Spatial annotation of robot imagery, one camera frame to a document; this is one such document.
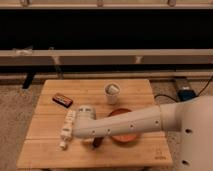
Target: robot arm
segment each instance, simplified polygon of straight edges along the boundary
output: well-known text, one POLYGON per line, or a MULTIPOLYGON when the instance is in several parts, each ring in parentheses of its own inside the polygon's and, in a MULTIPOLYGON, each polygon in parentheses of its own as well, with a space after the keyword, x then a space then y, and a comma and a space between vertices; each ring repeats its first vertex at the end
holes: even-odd
POLYGON ((180 131, 181 103, 153 106, 104 119, 94 119, 91 106, 81 106, 77 111, 74 135, 78 138, 94 138, 135 132, 180 131))
POLYGON ((181 132, 178 171, 213 170, 213 96, 98 120, 92 107, 82 106, 77 111, 73 134, 78 138, 94 138, 159 130, 181 132))

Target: table leg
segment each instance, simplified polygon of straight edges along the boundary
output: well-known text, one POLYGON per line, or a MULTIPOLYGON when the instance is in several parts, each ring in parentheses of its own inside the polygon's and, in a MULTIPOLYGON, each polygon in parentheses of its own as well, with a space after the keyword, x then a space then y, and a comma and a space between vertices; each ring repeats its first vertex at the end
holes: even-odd
POLYGON ((41 169, 41 171, 51 171, 51 169, 41 169))
POLYGON ((141 171, 149 171, 150 167, 144 167, 141 171))
POLYGON ((27 73, 27 78, 25 79, 24 84, 22 86, 23 89, 28 89, 29 88, 29 86, 32 83, 33 78, 34 78, 35 75, 36 75, 36 72, 34 72, 34 71, 27 73))

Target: black cable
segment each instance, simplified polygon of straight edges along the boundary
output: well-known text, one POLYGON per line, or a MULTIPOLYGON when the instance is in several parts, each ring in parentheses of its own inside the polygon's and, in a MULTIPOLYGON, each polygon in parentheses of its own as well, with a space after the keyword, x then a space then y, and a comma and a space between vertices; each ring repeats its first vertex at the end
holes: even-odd
POLYGON ((176 99, 174 99, 173 97, 166 95, 166 94, 157 94, 154 96, 154 98, 156 99, 157 97, 160 97, 160 96, 167 97, 167 98, 173 100, 174 102, 178 102, 176 99))
POLYGON ((209 79, 209 81, 206 83, 206 85, 200 90, 199 93, 197 93, 197 97, 200 96, 200 94, 209 86, 209 84, 211 83, 211 81, 213 80, 213 76, 211 76, 211 78, 209 79))

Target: paper cup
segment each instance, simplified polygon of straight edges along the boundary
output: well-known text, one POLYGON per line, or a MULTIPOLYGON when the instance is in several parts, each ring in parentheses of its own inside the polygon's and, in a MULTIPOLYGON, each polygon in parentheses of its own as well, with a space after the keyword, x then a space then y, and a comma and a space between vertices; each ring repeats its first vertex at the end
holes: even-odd
POLYGON ((114 105, 118 102, 118 95, 120 93, 120 88, 115 83, 110 83, 105 86, 105 95, 107 98, 107 103, 114 105))

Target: wooden tabletop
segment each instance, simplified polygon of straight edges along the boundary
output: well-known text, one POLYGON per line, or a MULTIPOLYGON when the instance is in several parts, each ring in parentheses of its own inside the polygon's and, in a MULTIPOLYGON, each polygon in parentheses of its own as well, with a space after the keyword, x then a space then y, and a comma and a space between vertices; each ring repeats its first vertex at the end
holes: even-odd
POLYGON ((95 107, 98 118, 106 117, 117 108, 141 109, 154 104, 148 80, 47 80, 41 92, 35 114, 17 162, 18 169, 32 168, 96 168, 142 167, 171 165, 172 159, 163 132, 145 133, 129 144, 118 144, 105 138, 98 149, 91 140, 74 138, 68 150, 59 147, 60 130, 69 109, 52 101, 60 92, 73 99, 69 109, 82 104, 95 107), (108 105, 104 86, 117 83, 121 92, 116 105, 108 105))

